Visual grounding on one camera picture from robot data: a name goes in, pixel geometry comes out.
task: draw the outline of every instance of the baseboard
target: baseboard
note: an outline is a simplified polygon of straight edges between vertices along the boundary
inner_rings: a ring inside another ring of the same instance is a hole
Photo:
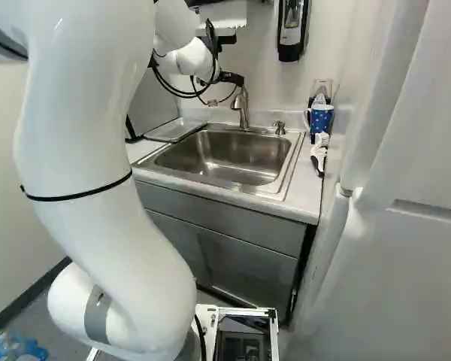
[[[42,294],[53,280],[59,275],[59,273],[71,263],[69,257],[64,258],[55,267],[49,270],[43,277],[30,286],[24,293],[22,293],[15,301],[9,304],[2,312],[0,312],[0,329],[3,329],[7,324],[12,321],[20,312],[25,309],[30,302],[35,300],[40,294]]]

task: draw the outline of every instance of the blue polka dot cup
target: blue polka dot cup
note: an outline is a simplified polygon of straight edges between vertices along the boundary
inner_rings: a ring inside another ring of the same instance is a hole
[[[313,104],[310,107],[310,141],[314,144],[314,135],[320,132],[329,133],[329,126],[334,116],[334,107],[327,104]]]

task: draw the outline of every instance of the sink basin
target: sink basin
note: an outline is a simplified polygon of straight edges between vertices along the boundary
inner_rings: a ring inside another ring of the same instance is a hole
[[[210,124],[138,160],[132,167],[283,199],[286,192],[281,190],[290,182],[289,177],[284,184],[301,136],[301,132],[289,131],[277,136],[272,129],[245,132],[232,126]]]

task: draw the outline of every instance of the gray cabinet door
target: gray cabinet door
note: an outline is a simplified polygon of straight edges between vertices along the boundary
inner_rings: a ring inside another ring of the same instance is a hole
[[[207,229],[198,237],[213,286],[286,316],[296,259]]]
[[[198,242],[197,227],[190,223],[146,210],[150,219],[156,224],[175,249],[186,260],[198,284],[210,287],[201,245]]]

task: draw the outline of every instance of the faucet handle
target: faucet handle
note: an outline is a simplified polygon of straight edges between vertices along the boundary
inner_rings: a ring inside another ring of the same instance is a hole
[[[286,126],[286,124],[284,122],[281,122],[279,120],[276,120],[272,126],[276,126],[276,134],[277,135],[285,135],[286,134],[286,130],[284,129],[284,127]]]

